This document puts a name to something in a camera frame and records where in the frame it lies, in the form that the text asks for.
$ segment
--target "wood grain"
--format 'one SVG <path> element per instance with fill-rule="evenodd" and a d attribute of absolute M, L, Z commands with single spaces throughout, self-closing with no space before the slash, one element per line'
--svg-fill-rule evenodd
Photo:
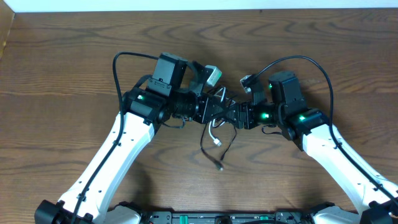
<path fill-rule="evenodd" d="M 7 37 L 14 19 L 14 12 L 8 5 L 0 0 L 0 59 L 7 44 Z"/>
<path fill-rule="evenodd" d="M 222 84 L 247 98 L 239 79 L 292 54 L 313 57 L 335 91 L 335 124 L 372 165 L 398 182 L 398 10 L 271 10 L 17 14 L 0 62 L 0 223 L 32 223 L 80 176 L 118 112 L 111 61 L 120 50 L 172 52 L 217 65 Z M 129 90 L 155 63 L 118 62 Z M 328 111 L 328 89 L 310 63 L 292 60 L 311 106 Z M 223 172 L 200 152 L 202 125 L 161 128 L 132 165 L 112 204 L 176 211 L 308 208 L 353 210 L 313 159 L 280 136 L 238 130 Z M 217 130 L 228 142 L 233 130 Z M 211 146 L 209 137 L 206 146 Z M 209 153 L 220 156 L 223 149 Z"/>

